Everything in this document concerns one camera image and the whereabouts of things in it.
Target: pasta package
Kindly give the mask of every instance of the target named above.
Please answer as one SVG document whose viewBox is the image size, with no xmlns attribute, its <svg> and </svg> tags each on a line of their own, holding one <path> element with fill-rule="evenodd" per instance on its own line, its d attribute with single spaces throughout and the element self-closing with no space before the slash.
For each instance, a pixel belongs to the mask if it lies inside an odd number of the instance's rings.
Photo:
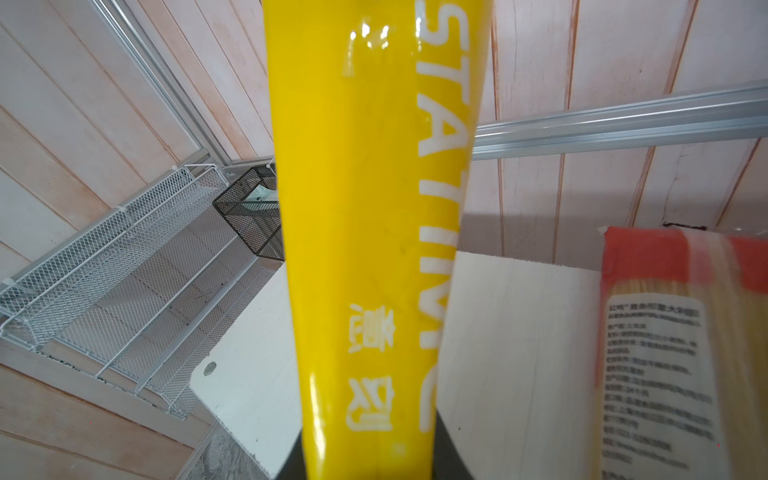
<svg viewBox="0 0 768 480">
<path fill-rule="evenodd" d="M 768 478 L 768 242 L 609 227 L 593 478 Z"/>
<path fill-rule="evenodd" d="M 490 0 L 265 0 L 309 478 L 431 478 Z"/>
</svg>

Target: product label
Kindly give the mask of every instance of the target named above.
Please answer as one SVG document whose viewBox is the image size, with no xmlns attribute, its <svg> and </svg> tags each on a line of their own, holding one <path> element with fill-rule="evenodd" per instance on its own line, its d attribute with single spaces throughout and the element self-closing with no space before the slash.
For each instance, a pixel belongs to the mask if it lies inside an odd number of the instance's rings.
<svg viewBox="0 0 768 480">
<path fill-rule="evenodd" d="M 631 293 L 606 316 L 601 478 L 729 478 L 704 305 Z"/>
</svg>

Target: yellow tube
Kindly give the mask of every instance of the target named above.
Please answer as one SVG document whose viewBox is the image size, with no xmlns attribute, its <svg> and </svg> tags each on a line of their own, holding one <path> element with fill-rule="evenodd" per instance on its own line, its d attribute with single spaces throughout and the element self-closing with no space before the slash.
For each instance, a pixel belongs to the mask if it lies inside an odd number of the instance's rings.
<svg viewBox="0 0 768 480">
<path fill-rule="evenodd" d="M 266 0 L 311 479 L 431 478 L 491 2 Z"/>
</svg>

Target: black mesh basket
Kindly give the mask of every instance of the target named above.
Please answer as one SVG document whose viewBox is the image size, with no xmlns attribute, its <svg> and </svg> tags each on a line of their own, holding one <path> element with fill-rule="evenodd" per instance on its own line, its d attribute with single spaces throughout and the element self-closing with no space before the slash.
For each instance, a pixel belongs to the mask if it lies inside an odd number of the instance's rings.
<svg viewBox="0 0 768 480">
<path fill-rule="evenodd" d="M 214 200 L 214 207 L 250 251 L 259 257 L 284 261 L 280 205 L 276 201 L 246 200 L 259 185 L 277 190 L 274 168 L 251 168 Z"/>
</svg>

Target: white wooden tabletop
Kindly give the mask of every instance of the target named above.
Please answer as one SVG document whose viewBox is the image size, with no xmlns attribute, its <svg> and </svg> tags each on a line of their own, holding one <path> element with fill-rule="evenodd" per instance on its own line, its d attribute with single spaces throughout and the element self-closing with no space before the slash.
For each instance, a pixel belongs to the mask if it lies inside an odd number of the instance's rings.
<svg viewBox="0 0 768 480">
<path fill-rule="evenodd" d="M 475 478 L 588 477 L 599 283 L 591 270 L 457 253 L 438 410 Z M 274 477 L 301 430 L 285 266 L 190 385 Z"/>
</svg>

